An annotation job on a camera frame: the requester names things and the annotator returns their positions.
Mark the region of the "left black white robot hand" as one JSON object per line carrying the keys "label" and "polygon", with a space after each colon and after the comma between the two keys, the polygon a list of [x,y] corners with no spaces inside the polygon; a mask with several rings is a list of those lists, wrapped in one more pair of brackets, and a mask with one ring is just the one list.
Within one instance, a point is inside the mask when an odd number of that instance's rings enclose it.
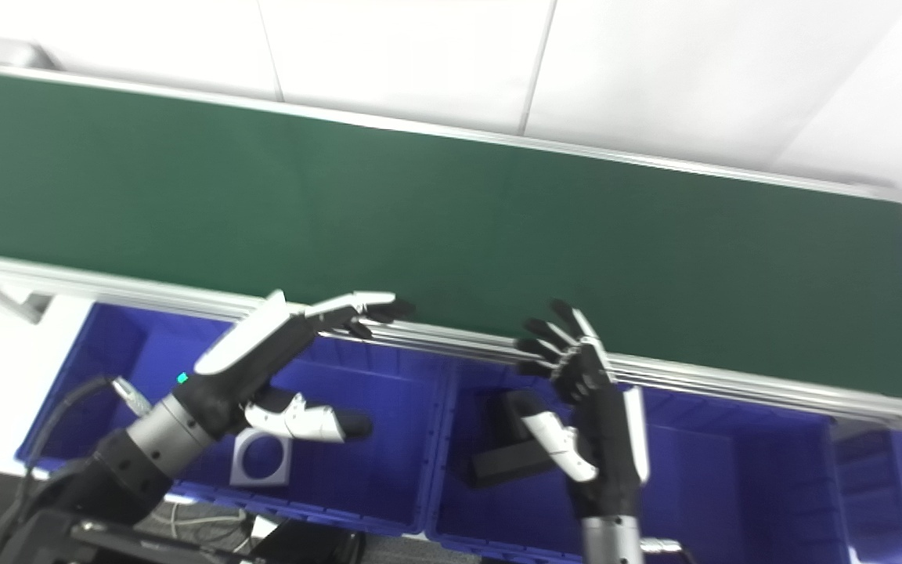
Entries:
{"label": "left black white robot hand", "polygon": [[365,319],[393,324],[414,310],[411,303],[391,292],[356,291],[293,311],[282,291],[273,292],[201,354],[186,381],[172,389],[172,399],[187,417],[183,428],[205,434],[190,454],[182,455],[183,460],[196,460],[226,433],[243,428],[244,408],[317,335],[345,330],[370,339],[373,335],[364,325]]}

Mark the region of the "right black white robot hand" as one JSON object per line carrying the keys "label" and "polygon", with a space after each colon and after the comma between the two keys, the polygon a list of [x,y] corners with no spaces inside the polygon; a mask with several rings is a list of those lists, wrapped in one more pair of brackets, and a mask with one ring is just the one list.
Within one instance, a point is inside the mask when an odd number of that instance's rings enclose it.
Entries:
{"label": "right black white robot hand", "polygon": [[633,518],[640,514],[640,490],[649,476],[647,426],[642,392],[620,389],[609,374],[608,351],[583,311],[555,299],[550,307],[563,326],[529,319],[530,336],[516,350],[538,356],[517,371],[551,383],[572,411],[563,424],[535,392],[511,393],[521,423],[549,460],[565,473],[574,514],[589,518]]}

